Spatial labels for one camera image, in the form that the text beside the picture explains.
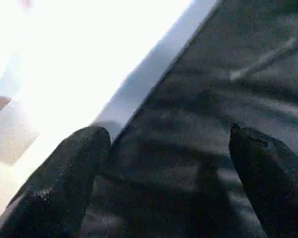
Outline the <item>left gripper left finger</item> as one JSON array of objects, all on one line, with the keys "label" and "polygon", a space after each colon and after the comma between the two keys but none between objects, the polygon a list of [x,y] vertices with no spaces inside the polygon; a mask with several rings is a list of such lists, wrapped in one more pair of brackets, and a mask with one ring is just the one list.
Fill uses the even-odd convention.
[{"label": "left gripper left finger", "polygon": [[0,238],[74,238],[110,146],[109,132],[99,126],[61,141],[0,215]]}]

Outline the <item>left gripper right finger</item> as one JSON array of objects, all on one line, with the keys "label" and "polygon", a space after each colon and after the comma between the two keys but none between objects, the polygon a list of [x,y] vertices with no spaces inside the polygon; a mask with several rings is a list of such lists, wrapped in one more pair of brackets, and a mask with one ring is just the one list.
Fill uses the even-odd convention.
[{"label": "left gripper right finger", "polygon": [[298,238],[298,156],[282,141],[236,123],[229,153],[267,236]]}]

